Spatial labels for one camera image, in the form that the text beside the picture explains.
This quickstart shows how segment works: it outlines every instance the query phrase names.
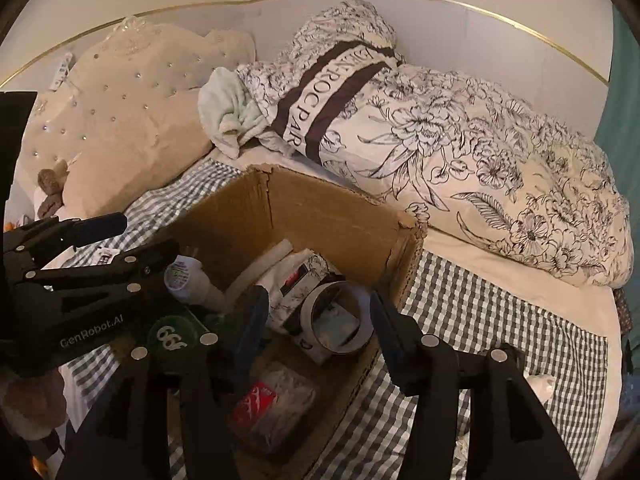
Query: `hand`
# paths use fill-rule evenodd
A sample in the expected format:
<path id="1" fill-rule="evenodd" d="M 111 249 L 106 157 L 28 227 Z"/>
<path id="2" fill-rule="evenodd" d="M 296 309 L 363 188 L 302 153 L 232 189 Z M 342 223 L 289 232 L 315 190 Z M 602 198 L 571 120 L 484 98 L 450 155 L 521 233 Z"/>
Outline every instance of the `hand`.
<path id="1" fill-rule="evenodd" d="M 57 428 L 66 420 L 65 380 L 56 369 L 33 379 L 9 384 L 4 404 L 44 428 Z"/>

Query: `floral duvet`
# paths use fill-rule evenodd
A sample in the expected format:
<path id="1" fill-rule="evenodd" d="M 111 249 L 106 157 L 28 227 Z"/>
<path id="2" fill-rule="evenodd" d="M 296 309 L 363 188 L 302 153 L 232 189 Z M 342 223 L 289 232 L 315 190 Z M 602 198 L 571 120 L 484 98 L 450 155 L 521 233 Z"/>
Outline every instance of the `floral duvet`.
<path id="1" fill-rule="evenodd" d="M 497 84 L 403 63 L 362 0 L 238 69 L 285 142 L 419 221 L 574 285 L 622 286 L 628 203 L 603 151 Z"/>

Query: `teal curtain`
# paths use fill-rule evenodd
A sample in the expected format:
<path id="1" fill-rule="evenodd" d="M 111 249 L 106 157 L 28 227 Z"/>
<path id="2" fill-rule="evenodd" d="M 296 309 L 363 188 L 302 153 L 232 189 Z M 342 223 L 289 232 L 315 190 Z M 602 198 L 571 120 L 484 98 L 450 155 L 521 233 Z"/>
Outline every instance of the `teal curtain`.
<path id="1" fill-rule="evenodd" d="M 625 295 L 634 321 L 629 336 L 634 366 L 640 368 L 640 46 L 615 7 L 609 94 L 595 141 L 607 153 L 618 190 L 631 209 L 636 259 Z"/>

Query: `gold wall molding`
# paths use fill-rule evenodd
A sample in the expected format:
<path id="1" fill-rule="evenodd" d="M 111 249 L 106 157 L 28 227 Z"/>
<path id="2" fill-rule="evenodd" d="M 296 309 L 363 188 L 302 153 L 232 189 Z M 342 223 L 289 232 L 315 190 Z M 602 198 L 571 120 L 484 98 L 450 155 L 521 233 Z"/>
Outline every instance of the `gold wall molding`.
<path id="1" fill-rule="evenodd" d="M 259 2 L 266 2 L 266 1 L 268 1 L 268 0 L 228 0 L 228 1 L 220 1 L 220 2 L 201 2 L 201 3 L 196 3 L 196 4 L 182 4 L 182 5 L 177 5 L 177 6 L 161 7 L 160 9 L 146 10 L 145 12 L 137 12 L 135 15 L 136 16 L 152 16 L 154 14 L 160 14 L 161 12 L 168 12 L 169 10 L 189 9 L 191 7 L 242 6 L 242 5 L 256 4 L 256 3 L 259 3 Z M 491 16 L 492 18 L 495 18 L 496 20 L 500 20 L 501 22 L 508 23 L 512 27 L 517 28 L 518 30 L 522 30 L 523 32 L 526 32 L 527 34 L 530 34 L 533 37 L 538 38 L 540 41 L 544 41 L 546 44 L 548 44 L 552 48 L 556 49 L 558 52 L 561 52 L 565 56 L 569 57 L 571 60 L 575 61 L 578 65 L 583 67 L 587 72 L 591 73 L 591 75 L 593 75 L 594 77 L 599 79 L 599 81 L 603 82 L 607 86 L 609 85 L 608 78 L 604 77 L 602 74 L 597 72 L 596 69 L 594 69 L 593 67 L 588 65 L 586 62 L 581 60 L 575 54 L 572 54 L 571 52 L 569 52 L 564 47 L 558 45 L 557 43 L 555 43 L 552 40 L 550 40 L 548 37 L 544 36 L 543 34 L 540 34 L 539 32 L 533 30 L 532 28 L 527 27 L 526 25 L 523 25 L 523 24 L 521 24 L 519 22 L 516 22 L 516 21 L 512 20 L 511 18 L 507 18 L 506 16 L 503 16 L 501 14 L 497 14 L 496 12 L 491 12 L 490 10 L 481 9 L 480 7 L 476 7 L 476 6 L 473 6 L 471 4 L 466 4 L 464 2 L 457 2 L 455 0 L 431 0 L 431 1 L 434 1 L 434 2 L 445 2 L 445 3 L 448 3 L 448 4 L 459 5 L 459 6 L 465 7 L 466 9 L 474 10 L 475 12 L 479 12 L 480 14 L 484 14 L 485 16 Z M 43 53 L 38 54 L 36 57 L 31 59 L 29 62 L 25 63 L 25 65 L 21 66 L 18 70 L 16 70 L 9 77 L 7 77 L 4 81 L 2 81 L 2 83 L 0 83 L 0 88 L 4 87 L 13 78 L 15 78 L 16 76 L 20 75 L 22 72 L 27 70 L 30 66 L 34 65 L 34 63 L 36 63 L 39 60 L 41 60 L 42 58 L 48 56 L 49 54 L 51 54 L 55 50 L 65 46 L 65 45 L 68 45 L 69 43 L 73 43 L 74 41 L 77 41 L 80 38 L 83 38 L 84 36 L 87 36 L 87 35 L 91 34 L 92 32 L 97 32 L 98 30 L 101 30 L 103 28 L 113 27 L 117 23 L 120 23 L 123 19 L 124 19 L 124 16 L 122 18 L 118 18 L 117 20 L 112 20 L 110 22 L 103 23 L 101 25 L 97 25 L 96 27 L 92 27 L 89 30 L 85 30 L 84 32 L 80 32 L 79 34 L 76 34 L 72 38 L 68 38 L 68 40 L 62 41 L 61 43 L 59 43 L 59 44 L 57 44 L 55 46 L 52 46 L 51 48 L 45 50 Z"/>

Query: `black and white checkered fabric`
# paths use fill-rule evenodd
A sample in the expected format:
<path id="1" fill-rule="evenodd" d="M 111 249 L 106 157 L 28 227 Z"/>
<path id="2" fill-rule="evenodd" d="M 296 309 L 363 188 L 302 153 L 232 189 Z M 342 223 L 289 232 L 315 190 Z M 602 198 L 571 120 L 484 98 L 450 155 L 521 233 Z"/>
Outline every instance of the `black and white checkered fabric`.
<path id="1" fill-rule="evenodd" d="M 126 211 L 127 231 L 101 245 L 125 251 L 145 243 L 238 174 L 224 164 L 203 163 L 164 189 L 140 197 Z M 88 264 L 95 248 L 82 249 L 67 265 Z M 478 353 L 508 342 L 526 354 L 529 373 L 556 377 L 556 392 L 547 410 L 578 471 L 584 473 L 604 406 L 606 338 L 585 332 L 427 251 L 402 312 L 414 316 L 423 332 L 438 335 L 458 350 Z M 90 407 L 117 362 L 105 346 L 69 366 Z M 307 480 L 395 478 L 415 404 L 391 384 L 380 357 Z M 469 415 L 469 395 L 461 392 L 460 435 L 468 431 Z M 182 449 L 171 440 L 170 466 L 174 480 L 186 478 Z M 464 476 L 465 463 L 456 459 L 451 477 Z"/>
<path id="2" fill-rule="evenodd" d="M 402 309 L 456 350 L 480 353 L 507 342 L 526 355 L 530 374 L 558 380 L 546 409 L 578 472 L 596 442 L 607 379 L 607 339 L 585 332 L 444 258 L 424 251 Z M 417 399 L 394 386 L 382 356 L 306 480 L 392 479 L 398 474 Z M 460 392 L 458 434 L 468 431 L 470 394 Z M 454 459 L 452 479 L 465 462 Z"/>

